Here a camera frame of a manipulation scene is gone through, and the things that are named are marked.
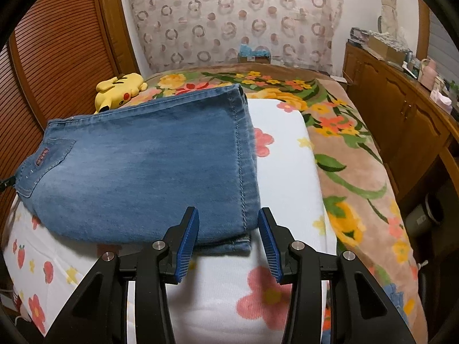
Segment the white fruit print towel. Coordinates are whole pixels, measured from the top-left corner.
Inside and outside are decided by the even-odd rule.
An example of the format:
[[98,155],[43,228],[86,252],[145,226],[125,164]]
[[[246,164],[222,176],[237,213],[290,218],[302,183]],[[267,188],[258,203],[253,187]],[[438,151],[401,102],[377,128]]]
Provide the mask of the white fruit print towel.
[[[301,113],[274,99],[248,103],[258,157],[260,203],[293,237],[335,254],[336,236],[321,197],[313,146]],[[290,287],[276,283],[254,232],[247,255],[194,255],[187,276],[169,285],[178,343],[279,343]],[[1,237],[20,324],[50,329],[71,293],[105,252],[128,255],[134,245],[95,245],[52,235],[15,200]]]

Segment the tan floral blanket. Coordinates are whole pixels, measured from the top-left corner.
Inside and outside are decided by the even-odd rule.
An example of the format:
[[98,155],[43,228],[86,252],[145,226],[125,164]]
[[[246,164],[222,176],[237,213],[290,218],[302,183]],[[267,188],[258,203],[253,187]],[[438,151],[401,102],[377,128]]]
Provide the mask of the tan floral blanket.
[[415,341],[426,343],[418,266],[388,173],[357,108],[335,80],[315,71],[271,64],[177,70],[151,77],[147,90],[133,103],[232,83],[244,88],[249,101],[274,99],[301,113],[313,146],[325,212],[337,240],[335,253],[355,252]]

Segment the brown louvered wardrobe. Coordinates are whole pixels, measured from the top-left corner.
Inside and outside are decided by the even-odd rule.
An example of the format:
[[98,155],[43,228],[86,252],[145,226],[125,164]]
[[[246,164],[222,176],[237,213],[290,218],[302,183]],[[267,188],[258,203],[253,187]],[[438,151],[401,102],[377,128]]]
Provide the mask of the brown louvered wardrobe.
[[1,177],[49,120],[91,114],[98,82],[138,69],[121,0],[1,0]]

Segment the blue item on box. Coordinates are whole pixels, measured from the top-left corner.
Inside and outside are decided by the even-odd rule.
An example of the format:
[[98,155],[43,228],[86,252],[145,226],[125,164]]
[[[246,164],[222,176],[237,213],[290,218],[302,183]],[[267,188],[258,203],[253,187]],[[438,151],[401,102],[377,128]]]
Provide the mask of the blue item on box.
[[265,46],[258,46],[251,48],[247,44],[240,45],[238,54],[239,63],[254,62],[259,64],[270,64],[271,63],[271,52]]

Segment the yellow Pikachu plush toy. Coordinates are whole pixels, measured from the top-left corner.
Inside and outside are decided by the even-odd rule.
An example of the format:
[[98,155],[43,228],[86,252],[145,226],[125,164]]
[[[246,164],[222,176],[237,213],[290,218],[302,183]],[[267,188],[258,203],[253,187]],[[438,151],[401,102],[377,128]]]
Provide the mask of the yellow Pikachu plush toy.
[[115,110],[147,89],[148,84],[137,73],[115,76],[96,85],[95,114]]

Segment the blue denim jeans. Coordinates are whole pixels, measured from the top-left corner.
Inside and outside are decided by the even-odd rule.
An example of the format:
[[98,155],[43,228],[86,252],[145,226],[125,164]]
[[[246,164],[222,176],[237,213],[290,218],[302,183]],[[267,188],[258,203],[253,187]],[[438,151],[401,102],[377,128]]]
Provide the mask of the blue denim jeans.
[[260,209],[247,97],[234,84],[52,120],[14,187],[70,239],[155,241],[194,207],[200,252],[246,254]]

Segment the floral lace wall curtain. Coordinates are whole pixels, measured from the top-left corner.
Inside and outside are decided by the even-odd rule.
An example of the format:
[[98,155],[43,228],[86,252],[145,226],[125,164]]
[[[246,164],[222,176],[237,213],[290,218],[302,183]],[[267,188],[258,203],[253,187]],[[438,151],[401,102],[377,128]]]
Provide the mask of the floral lace wall curtain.
[[238,61],[265,46],[276,65],[331,72],[343,0],[124,0],[152,73]]

